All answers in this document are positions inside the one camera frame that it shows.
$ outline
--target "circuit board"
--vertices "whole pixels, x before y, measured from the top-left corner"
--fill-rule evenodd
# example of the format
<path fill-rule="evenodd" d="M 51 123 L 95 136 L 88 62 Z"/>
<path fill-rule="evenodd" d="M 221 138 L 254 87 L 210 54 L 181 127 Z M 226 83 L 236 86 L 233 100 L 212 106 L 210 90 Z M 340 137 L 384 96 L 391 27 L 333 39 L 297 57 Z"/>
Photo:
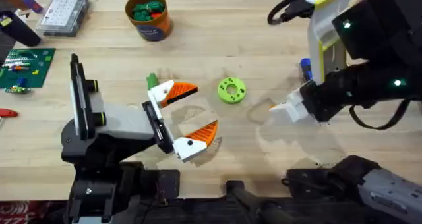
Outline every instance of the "circuit board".
<path fill-rule="evenodd" d="M 26 78 L 26 88 L 41 88 L 47 76 L 55 49 L 12 49 L 0 67 L 0 88 L 16 85 L 18 78 Z M 13 65 L 25 70 L 10 71 Z"/>

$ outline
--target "cup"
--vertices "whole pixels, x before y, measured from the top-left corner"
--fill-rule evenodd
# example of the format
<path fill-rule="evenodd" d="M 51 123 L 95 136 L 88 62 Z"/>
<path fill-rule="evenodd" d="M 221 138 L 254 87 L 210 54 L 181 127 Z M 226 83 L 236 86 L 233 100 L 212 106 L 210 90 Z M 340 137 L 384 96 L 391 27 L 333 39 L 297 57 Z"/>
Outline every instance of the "cup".
<path fill-rule="evenodd" d="M 159 1 L 164 4 L 164 11 L 158 18 L 149 21 L 137 21 L 133 18 L 133 9 L 137 4 L 145 4 L 149 1 Z M 125 12 L 129 20 L 136 27 L 139 34 L 148 41 L 159 41 L 166 38 L 171 32 L 171 19 L 167 10 L 166 0 L 128 0 Z"/>

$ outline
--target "black cable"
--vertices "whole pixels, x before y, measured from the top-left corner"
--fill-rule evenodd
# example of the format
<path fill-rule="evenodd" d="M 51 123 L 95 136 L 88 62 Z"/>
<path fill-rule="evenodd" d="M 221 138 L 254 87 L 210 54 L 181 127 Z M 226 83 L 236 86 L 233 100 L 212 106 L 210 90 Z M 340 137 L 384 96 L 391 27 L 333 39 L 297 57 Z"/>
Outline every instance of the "black cable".
<path fill-rule="evenodd" d="M 294 17 L 298 16 L 299 13 L 297 13 L 296 16 L 286 16 L 285 14 L 282 14 L 280 16 L 280 18 L 274 19 L 274 16 L 281 11 L 283 8 L 285 8 L 286 6 L 288 6 L 289 4 L 291 4 L 292 2 L 297 1 L 297 0 L 283 0 L 280 3 L 278 3 L 268 14 L 268 18 L 267 21 L 269 24 L 280 24 L 282 22 L 286 22 L 288 20 L 293 19 Z"/>
<path fill-rule="evenodd" d="M 148 215 L 148 213 L 151 210 L 152 203 L 154 203 L 154 199 L 153 198 L 151 199 L 150 205 L 146 208 L 145 213 L 144 213 L 144 217 L 142 218 L 142 221 L 140 222 L 140 224 L 144 224 L 145 219 L 146 219 L 146 216 Z"/>
<path fill-rule="evenodd" d="M 312 189 L 317 190 L 317 191 L 322 191 L 322 192 L 328 191 L 328 188 L 326 188 L 324 186 L 319 186 L 319 185 L 307 183 L 305 181 L 301 181 L 300 179 L 287 178 L 287 177 L 286 178 L 282 178 L 282 184 L 284 186 L 287 186 L 288 187 L 290 185 L 290 181 L 296 182 L 296 183 L 298 183 L 300 185 L 303 185 L 303 186 L 307 186 L 308 188 L 312 188 Z"/>
<path fill-rule="evenodd" d="M 355 105 L 351 106 L 349 109 L 349 113 L 351 118 L 360 126 L 364 127 L 364 128 L 369 128 L 369 129 L 375 129 L 375 130 L 386 130 L 389 129 L 391 127 L 393 127 L 394 125 L 396 125 L 398 123 L 398 121 L 400 121 L 400 119 L 402 119 L 404 113 L 407 110 L 407 107 L 409 107 L 410 104 L 410 99 L 404 99 L 402 100 L 402 102 L 400 102 L 396 112 L 393 114 L 393 117 L 385 124 L 382 126 L 378 126 L 378 127 L 373 127 L 370 125 L 365 124 L 356 114 L 355 112 Z"/>

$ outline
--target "green gear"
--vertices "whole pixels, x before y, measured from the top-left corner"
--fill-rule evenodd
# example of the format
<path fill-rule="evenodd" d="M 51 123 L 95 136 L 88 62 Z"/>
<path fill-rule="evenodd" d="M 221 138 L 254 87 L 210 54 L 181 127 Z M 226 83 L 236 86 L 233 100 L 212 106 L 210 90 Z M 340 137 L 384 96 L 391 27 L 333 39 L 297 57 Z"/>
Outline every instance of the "green gear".
<path fill-rule="evenodd" d="M 233 94 L 229 93 L 227 91 L 229 87 L 235 89 L 236 92 Z M 246 86 L 242 80 L 228 77 L 218 84 L 217 93 L 220 99 L 226 103 L 239 103 L 246 96 Z"/>

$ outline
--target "wooden tabletop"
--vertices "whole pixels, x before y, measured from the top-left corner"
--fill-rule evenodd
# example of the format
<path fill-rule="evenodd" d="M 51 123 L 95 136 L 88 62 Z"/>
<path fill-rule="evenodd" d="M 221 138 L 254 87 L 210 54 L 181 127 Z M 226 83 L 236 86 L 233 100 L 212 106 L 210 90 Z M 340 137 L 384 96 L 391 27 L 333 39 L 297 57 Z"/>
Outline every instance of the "wooden tabletop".
<path fill-rule="evenodd" d="M 91 0 L 90 13 L 75 38 L 47 38 L 39 47 L 57 48 L 43 88 L 27 96 L 0 93 L 0 107 L 20 113 L 0 128 L 0 200 L 67 199 L 72 165 L 61 160 L 60 134 L 72 119 L 69 61 L 80 57 L 88 78 L 98 79 L 110 103 L 141 108 L 148 99 L 145 78 L 155 72 L 192 82 L 199 93 L 162 110 L 178 136 L 218 119 L 219 129 L 205 154 L 182 163 L 154 146 L 129 158 L 149 169 L 179 169 L 181 197 L 223 194 L 229 179 L 245 181 L 263 196 L 287 196 L 280 179 L 292 167 L 331 166 L 347 155 L 379 162 L 422 184 L 422 114 L 412 103 L 388 131 L 361 128 L 341 111 L 330 125 L 271 126 L 268 109 L 300 85 L 297 64 L 308 56 L 308 20 L 269 26 L 266 16 L 281 0 L 167 0 L 174 29 L 161 42 L 146 42 L 124 13 L 127 0 Z M 40 0 L 47 4 L 49 0 Z M 39 16 L 31 14 L 34 27 Z M 241 78 L 246 98 L 228 105 L 218 82 Z M 397 102 L 380 103 L 359 115 L 384 124 Z"/>

